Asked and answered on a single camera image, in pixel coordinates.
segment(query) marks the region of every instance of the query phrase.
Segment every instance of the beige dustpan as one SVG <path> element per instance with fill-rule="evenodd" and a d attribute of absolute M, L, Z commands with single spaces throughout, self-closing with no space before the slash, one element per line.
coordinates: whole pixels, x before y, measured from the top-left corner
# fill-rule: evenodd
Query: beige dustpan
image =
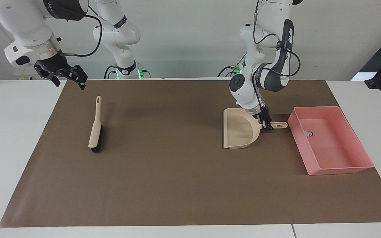
<path fill-rule="evenodd" d="M 286 122 L 271 122 L 274 129 L 287 128 Z M 260 135 L 261 125 L 241 108 L 227 108 L 223 112 L 223 148 L 248 147 Z"/>

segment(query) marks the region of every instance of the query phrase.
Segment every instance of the pink tray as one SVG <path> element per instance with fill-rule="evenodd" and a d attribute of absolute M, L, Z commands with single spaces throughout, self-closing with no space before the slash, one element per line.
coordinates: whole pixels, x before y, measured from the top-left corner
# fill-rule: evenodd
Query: pink tray
<path fill-rule="evenodd" d="M 374 166 L 339 107 L 295 107 L 288 124 L 309 175 L 351 174 Z"/>

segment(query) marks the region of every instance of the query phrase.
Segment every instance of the cleaning brush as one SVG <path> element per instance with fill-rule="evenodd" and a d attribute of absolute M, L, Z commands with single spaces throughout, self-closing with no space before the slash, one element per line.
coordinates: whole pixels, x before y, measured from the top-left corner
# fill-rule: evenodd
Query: cleaning brush
<path fill-rule="evenodd" d="M 92 125 L 91 137 L 89 138 L 88 147 L 92 149 L 92 152 L 99 153 L 101 151 L 101 143 L 103 137 L 104 127 L 101 125 L 101 103 L 103 98 L 97 96 L 97 103 L 95 105 L 95 121 Z"/>

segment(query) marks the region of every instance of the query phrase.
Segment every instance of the robot logo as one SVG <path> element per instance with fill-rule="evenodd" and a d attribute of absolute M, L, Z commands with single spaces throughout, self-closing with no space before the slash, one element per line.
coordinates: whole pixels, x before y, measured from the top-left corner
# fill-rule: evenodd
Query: robot logo
<path fill-rule="evenodd" d="M 51 3 L 51 2 L 48 2 L 47 5 L 48 5 L 47 9 L 48 9 L 48 11 L 50 11 L 51 15 L 53 15 L 55 18 L 59 18 L 59 17 L 57 16 L 57 14 L 54 12 L 52 3 Z"/>

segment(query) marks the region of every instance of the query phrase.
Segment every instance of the brush handle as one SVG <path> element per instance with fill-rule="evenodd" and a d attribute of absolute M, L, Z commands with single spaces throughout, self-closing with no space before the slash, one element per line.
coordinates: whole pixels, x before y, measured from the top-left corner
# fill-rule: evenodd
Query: brush handle
<path fill-rule="evenodd" d="M 101 105 L 103 102 L 103 98 L 101 96 L 97 96 L 96 104 L 95 104 L 95 120 L 92 125 L 91 136 L 89 138 L 89 148 L 95 148 L 98 145 L 98 140 L 100 138 L 101 132 Z"/>
<path fill-rule="evenodd" d="M 103 102 L 103 97 L 97 96 L 97 101 L 95 105 L 95 120 L 101 121 L 101 104 Z"/>

